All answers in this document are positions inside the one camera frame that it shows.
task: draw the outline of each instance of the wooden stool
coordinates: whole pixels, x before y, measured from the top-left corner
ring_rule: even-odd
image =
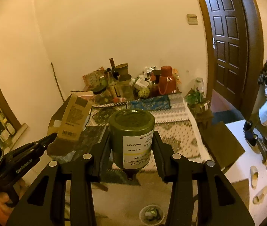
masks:
[[[208,109],[202,114],[195,114],[193,113],[193,116],[195,117],[197,126],[202,129],[207,129],[212,124],[212,119],[214,117],[211,109]]]

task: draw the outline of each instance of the shoe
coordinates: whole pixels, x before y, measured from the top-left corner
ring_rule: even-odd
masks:
[[[246,131],[249,131],[253,126],[252,121],[246,121],[243,126],[243,132],[245,133]]]
[[[247,143],[249,144],[249,146],[252,148],[256,145],[256,142],[258,140],[258,135],[254,134],[251,131],[246,131],[244,133],[244,138],[247,141]]]
[[[258,182],[258,170],[255,166],[251,166],[251,185],[252,188],[256,188]]]
[[[264,197],[267,195],[267,186],[264,186],[262,190],[258,192],[253,198],[253,204],[259,204],[263,202]]]

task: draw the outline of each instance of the slipper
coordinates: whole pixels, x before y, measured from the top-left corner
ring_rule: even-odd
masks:
[[[255,166],[251,166],[251,185],[256,188],[258,182],[258,170]]]
[[[264,188],[262,190],[260,190],[258,192],[258,194],[255,195],[255,197],[253,198],[253,204],[259,204],[263,201],[264,197],[267,194],[267,186],[264,186]]]

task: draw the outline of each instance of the doormat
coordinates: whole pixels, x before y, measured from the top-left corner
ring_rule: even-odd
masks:
[[[235,121],[241,121],[244,120],[243,115],[240,113],[240,111],[236,109],[232,109],[229,111],[220,111],[213,113],[213,119],[212,124],[217,124],[218,122],[222,121],[223,123],[231,123]]]

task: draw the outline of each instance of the green fruit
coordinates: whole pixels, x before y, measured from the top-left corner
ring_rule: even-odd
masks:
[[[148,98],[149,94],[150,94],[150,91],[149,91],[149,89],[148,89],[147,87],[142,88],[142,89],[138,92],[138,96],[139,96],[140,98]]]

